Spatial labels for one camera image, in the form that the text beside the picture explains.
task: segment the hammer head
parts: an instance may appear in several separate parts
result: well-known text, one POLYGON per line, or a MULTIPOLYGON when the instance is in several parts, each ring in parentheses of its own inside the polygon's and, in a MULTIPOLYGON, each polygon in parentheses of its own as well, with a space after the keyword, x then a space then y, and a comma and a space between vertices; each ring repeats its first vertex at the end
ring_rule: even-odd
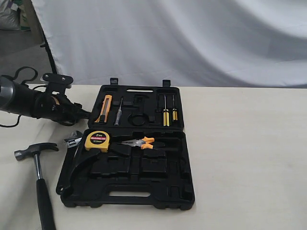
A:
POLYGON ((58 151, 59 149, 57 148, 56 143, 38 143, 38 144, 30 145, 25 150, 15 151, 14 154, 15 154, 16 160, 21 161, 24 158, 34 157, 34 155, 36 155, 36 154, 39 155, 40 152, 44 151, 44 150, 58 151))

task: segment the case latch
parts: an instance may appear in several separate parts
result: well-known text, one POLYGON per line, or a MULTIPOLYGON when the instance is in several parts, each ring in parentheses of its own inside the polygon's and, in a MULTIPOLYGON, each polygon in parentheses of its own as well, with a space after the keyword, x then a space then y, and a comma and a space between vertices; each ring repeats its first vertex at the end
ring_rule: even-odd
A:
POLYGON ((165 87, 165 88, 171 87, 171 80, 164 79, 162 81, 162 86, 165 87))
POLYGON ((110 78, 110 85, 118 85, 118 78, 110 78))

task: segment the yellow tape measure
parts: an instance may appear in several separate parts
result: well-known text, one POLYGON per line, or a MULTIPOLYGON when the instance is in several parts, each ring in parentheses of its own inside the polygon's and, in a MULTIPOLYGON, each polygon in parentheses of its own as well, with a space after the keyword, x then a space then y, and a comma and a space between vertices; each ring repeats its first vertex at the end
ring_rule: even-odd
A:
POLYGON ((95 131, 90 133, 85 141, 85 149, 89 151, 92 148, 100 149, 102 152, 107 152, 109 148, 110 136, 104 131, 95 131))

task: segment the orange plier handles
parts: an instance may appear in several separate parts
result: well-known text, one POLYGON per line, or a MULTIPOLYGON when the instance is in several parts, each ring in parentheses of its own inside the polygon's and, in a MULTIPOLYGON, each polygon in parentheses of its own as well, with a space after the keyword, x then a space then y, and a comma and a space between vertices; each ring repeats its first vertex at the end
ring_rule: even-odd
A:
POLYGON ((133 140, 126 140, 122 141, 122 145, 130 145, 132 147, 139 146, 142 150, 143 149, 153 149, 154 146, 151 143, 154 142, 154 138, 144 137, 143 139, 133 139, 133 140))

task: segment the black rubber grip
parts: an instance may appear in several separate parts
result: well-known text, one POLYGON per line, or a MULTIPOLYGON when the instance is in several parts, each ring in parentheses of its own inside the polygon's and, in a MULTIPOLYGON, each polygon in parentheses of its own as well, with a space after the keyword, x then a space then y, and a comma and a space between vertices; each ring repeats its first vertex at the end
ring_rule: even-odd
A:
POLYGON ((42 230, 55 230, 52 205, 44 179, 36 181, 37 204, 42 230))

